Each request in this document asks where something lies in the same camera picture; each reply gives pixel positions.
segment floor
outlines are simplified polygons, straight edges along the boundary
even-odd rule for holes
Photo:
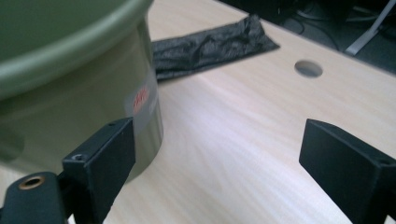
[[[395,9],[389,13],[378,34],[353,56],[358,60],[386,70],[394,76],[396,76]],[[290,13],[284,13],[279,17],[270,21],[297,35],[302,35],[319,44],[345,53],[347,47],[374,23],[375,12],[366,11],[365,8],[354,8],[348,16],[349,21],[340,24],[329,19],[318,3],[309,1],[303,6],[292,8]]]

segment black plastic part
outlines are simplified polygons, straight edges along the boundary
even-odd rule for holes
[[[158,80],[181,77],[249,56],[278,49],[262,29],[258,16],[198,32],[153,42]]]
[[[353,223],[396,218],[396,160],[359,138],[309,119],[300,164]]]
[[[66,213],[76,223],[102,223],[134,163],[133,120],[103,127],[63,160],[64,197],[74,198],[66,200]]]
[[[63,200],[56,174],[37,173],[7,189],[1,224],[64,224]]]

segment metal leg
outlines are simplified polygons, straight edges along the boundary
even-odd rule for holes
[[[350,55],[356,55],[361,48],[363,48],[377,33],[378,27],[381,25],[382,21],[387,17],[388,13],[392,10],[393,6],[396,4],[396,0],[389,0],[388,4],[379,14],[378,18],[361,37],[359,37],[351,46],[346,49],[346,53]]]

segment label on bucket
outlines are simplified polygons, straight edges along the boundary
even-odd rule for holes
[[[135,134],[139,134],[148,125],[157,104],[157,79],[150,70],[142,84],[124,102],[126,116],[134,118]]]

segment wood grain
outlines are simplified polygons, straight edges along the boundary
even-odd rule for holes
[[[245,16],[211,0],[156,0],[148,21],[156,40]],[[262,24],[279,50],[160,84],[163,145],[106,223],[350,223],[298,162],[304,124],[330,122],[396,158],[396,79]],[[297,74],[302,59],[322,76]],[[2,192],[17,176],[0,172]]]

